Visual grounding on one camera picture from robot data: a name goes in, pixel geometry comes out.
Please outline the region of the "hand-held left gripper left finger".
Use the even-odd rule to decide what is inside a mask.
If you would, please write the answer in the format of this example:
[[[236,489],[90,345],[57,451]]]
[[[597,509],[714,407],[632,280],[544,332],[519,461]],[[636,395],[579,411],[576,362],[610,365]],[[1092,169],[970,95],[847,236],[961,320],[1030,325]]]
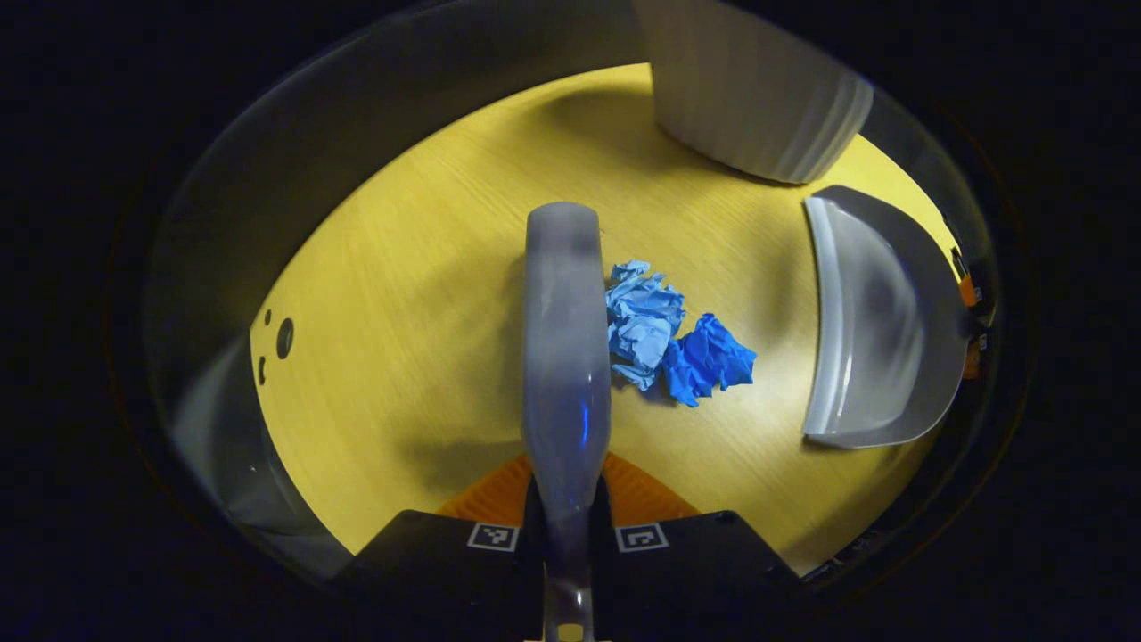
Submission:
[[[517,456],[439,511],[405,509],[335,574],[382,641],[545,637],[545,525]]]

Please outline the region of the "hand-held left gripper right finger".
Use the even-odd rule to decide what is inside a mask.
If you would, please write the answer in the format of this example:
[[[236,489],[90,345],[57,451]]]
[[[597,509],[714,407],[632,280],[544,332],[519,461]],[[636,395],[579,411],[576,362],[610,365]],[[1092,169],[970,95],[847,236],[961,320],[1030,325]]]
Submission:
[[[594,637],[750,641],[801,580],[731,509],[703,513],[608,454],[594,505]]]

